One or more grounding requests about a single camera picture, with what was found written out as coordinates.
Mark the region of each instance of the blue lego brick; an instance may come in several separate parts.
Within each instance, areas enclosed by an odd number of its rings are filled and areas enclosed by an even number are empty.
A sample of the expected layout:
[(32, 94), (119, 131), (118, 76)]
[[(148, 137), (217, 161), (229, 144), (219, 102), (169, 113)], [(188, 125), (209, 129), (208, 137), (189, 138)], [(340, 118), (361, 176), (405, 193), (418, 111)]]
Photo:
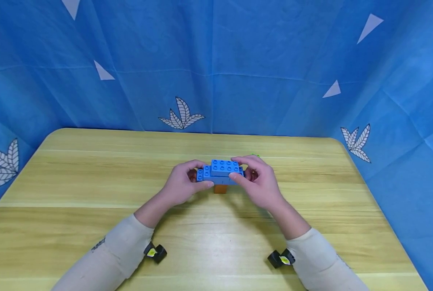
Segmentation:
[(197, 182), (201, 182), (204, 180), (204, 170), (202, 170), (202, 169), (197, 170), (197, 176), (196, 176), (195, 180)]
[(232, 172), (239, 171), (239, 164), (232, 160), (212, 160), (211, 175), (213, 177), (228, 177)]
[[(243, 167), (239, 166), (238, 170), (239, 170), (238, 171), (239, 174), (241, 174), (241, 175), (243, 175), (245, 177), (245, 173), (244, 173)], [(237, 185), (237, 183), (235, 181), (229, 179), (229, 183), (227, 185)]]
[[(238, 166), (238, 170), (236, 173), (240, 173), (244, 175), (243, 167)], [(232, 181), (229, 177), (214, 177), (211, 175), (210, 166), (204, 166), (203, 169), (198, 169), (196, 181), (213, 181), (215, 185), (237, 185), (234, 181)]]

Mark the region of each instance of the tabletop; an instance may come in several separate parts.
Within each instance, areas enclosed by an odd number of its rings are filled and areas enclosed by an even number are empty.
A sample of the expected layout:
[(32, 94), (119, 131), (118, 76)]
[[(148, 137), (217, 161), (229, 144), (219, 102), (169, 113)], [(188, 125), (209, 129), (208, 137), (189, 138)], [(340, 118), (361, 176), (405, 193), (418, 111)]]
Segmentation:
[[(0, 290), (50, 290), (177, 163), (250, 153), (371, 290), (427, 290), (336, 140), (98, 129), (53, 132), (0, 200)], [(292, 268), (268, 263), (283, 235), (239, 186), (171, 209), (153, 243), (168, 256), (145, 259), (119, 290), (304, 290)]]

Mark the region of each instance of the beige sleeve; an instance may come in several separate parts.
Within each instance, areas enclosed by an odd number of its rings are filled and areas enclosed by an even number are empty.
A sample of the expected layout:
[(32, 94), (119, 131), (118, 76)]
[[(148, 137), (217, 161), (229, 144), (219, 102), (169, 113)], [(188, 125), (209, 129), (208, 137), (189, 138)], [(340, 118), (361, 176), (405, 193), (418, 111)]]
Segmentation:
[(122, 220), (69, 269), (52, 291), (115, 291), (137, 269), (153, 229), (134, 215)]
[(287, 241), (299, 279), (309, 291), (368, 291), (369, 288), (315, 229)]

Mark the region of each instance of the blue cloth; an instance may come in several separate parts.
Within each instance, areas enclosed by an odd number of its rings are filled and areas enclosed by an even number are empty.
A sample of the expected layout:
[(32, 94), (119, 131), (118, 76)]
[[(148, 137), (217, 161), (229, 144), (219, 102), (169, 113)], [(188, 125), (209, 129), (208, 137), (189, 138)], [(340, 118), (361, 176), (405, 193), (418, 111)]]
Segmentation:
[(0, 1), (0, 198), (62, 127), (336, 138), (433, 290), (433, 0)]

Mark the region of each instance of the hand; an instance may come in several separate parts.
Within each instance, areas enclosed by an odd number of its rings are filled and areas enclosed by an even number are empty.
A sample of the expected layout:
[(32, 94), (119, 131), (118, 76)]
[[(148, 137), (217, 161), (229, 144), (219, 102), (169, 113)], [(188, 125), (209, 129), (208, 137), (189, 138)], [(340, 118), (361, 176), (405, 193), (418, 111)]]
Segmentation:
[(237, 173), (231, 173), (229, 178), (244, 188), (255, 205), (270, 211), (285, 202), (278, 187), (275, 172), (262, 159), (251, 154), (237, 156), (231, 160), (235, 160), (239, 165), (248, 166), (245, 170), (245, 178)]
[(186, 202), (195, 193), (213, 186), (212, 181), (196, 183), (196, 168), (203, 168), (205, 163), (200, 160), (190, 160), (176, 165), (171, 171), (168, 180), (158, 195), (163, 196), (170, 206), (176, 206)]

